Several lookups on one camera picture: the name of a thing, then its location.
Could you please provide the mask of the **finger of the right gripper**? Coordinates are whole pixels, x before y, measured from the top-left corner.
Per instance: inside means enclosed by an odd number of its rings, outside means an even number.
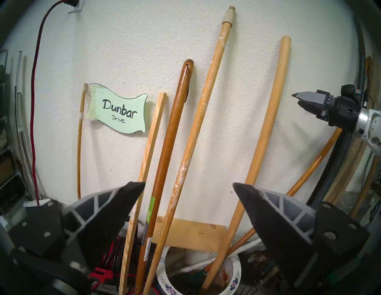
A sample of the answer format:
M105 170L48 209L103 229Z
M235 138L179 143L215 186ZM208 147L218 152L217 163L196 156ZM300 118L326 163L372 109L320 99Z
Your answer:
M325 105L308 101L298 101L298 105L302 107L305 111L315 115L320 120L329 119L329 114Z
M305 91L292 94L299 100L298 104L324 104L329 99L330 93L317 90L316 92Z

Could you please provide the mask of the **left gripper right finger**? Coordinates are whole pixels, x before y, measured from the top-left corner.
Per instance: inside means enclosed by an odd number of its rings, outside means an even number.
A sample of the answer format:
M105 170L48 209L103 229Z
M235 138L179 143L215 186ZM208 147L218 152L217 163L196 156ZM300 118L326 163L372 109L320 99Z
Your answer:
M233 183L253 228L291 288L301 288L316 260L315 210L289 195Z

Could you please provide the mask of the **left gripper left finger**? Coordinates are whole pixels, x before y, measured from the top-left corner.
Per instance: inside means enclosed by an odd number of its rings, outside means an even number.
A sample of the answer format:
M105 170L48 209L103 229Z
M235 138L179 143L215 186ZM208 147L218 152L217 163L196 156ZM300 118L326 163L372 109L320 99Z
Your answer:
M124 226L145 185L128 182L63 208L61 226L67 239L61 261L81 270L93 270Z

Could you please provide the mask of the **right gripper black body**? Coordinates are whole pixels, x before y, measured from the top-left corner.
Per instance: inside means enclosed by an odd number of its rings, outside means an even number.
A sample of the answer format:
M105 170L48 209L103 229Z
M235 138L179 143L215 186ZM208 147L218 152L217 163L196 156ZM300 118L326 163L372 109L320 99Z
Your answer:
M328 96L324 106L324 120L329 126L341 128L347 132L355 131L362 106L357 95L360 91L352 84L341 87L341 96Z

